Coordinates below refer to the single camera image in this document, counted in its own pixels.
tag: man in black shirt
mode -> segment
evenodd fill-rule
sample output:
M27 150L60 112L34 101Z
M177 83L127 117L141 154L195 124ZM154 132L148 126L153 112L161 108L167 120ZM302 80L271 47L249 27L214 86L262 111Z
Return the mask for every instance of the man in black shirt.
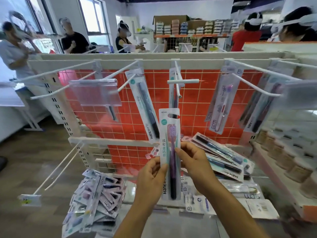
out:
M66 31L66 37L61 39L65 53L84 53L89 50L89 43L87 42L86 38L82 34L73 31L72 25L70 24L70 20L68 18L61 18L60 24Z

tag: person's right hand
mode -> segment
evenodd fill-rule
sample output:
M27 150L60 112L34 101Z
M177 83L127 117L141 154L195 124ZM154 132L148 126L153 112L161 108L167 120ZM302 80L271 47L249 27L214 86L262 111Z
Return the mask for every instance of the person's right hand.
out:
M189 142L181 142L181 149L175 148L183 161L196 189L206 196L210 185L219 182L212 170L205 152Z
M75 42L75 41L72 41L72 44L70 45L70 47L71 47L72 49L74 49L74 48L76 47L76 42Z

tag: wooden floor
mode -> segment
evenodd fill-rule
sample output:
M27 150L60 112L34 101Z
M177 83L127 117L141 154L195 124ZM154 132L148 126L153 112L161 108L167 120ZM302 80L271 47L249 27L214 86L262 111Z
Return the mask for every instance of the wooden floor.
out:
M85 167L78 157L51 189L44 192L57 175L41 189L42 207L20 205L17 197L33 194L72 149L62 125L47 118L40 126L45 128L44 132L21 130L0 144L0 156L8 159L6 168L0 172L0 237L60 238L71 196L83 179Z

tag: person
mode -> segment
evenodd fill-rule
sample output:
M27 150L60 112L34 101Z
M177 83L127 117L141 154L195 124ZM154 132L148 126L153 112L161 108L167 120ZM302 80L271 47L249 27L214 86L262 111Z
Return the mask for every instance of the person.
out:
M291 13L287 14L283 22L279 24L277 32L280 41L317 41L317 34L312 25L300 23L299 19L306 15L313 14L310 7L299 7ZM287 25L287 22L297 20L297 23Z
M86 38L82 34L74 32L72 24L67 17L61 18L60 24L66 31L66 37L61 39L65 53L73 54L89 51L89 43L87 42Z
M198 192L217 213L230 238L269 238L240 202L216 178L205 152L192 143L175 148ZM139 172L134 202L113 238L140 238L148 217L163 192L168 165L151 159Z
M242 51L242 47L246 42L258 42L261 38L260 31L263 16L261 13L252 13L248 19L245 20L244 30L235 32L232 35L232 52Z
M24 46L21 43L21 37L16 34L12 23L8 21L4 22L2 30L5 34L5 39L0 42L0 56L2 61L9 69L15 70L17 79L23 82L23 79L26 77L35 75L34 71L27 64L29 57L34 56L34 54L41 53L41 51L32 42L32 40L29 40L29 42L35 50L32 51ZM44 86L42 82L31 79L23 83L35 96L48 94L45 87L40 87ZM41 98L40 102L50 111L57 123L63 123L59 118L60 115L58 110L52 105L52 100L50 98Z
M122 50L124 47L124 44L132 44L127 37L131 36L131 32L129 31L129 26L124 22L120 21L118 23L118 36L116 38L116 47L119 53L127 53L125 50ZM145 50L145 47L143 45L136 45L136 49L141 49L142 51Z

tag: white shelf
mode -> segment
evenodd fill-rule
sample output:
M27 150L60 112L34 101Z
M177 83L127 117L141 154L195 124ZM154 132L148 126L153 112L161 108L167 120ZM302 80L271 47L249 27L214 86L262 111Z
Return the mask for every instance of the white shelf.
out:
M299 192L300 184L287 178L285 170L275 164L275 160L267 155L261 145L253 142L254 153L252 160L271 179L271 181L285 194L300 216L310 222L317 222L317 200L308 199Z

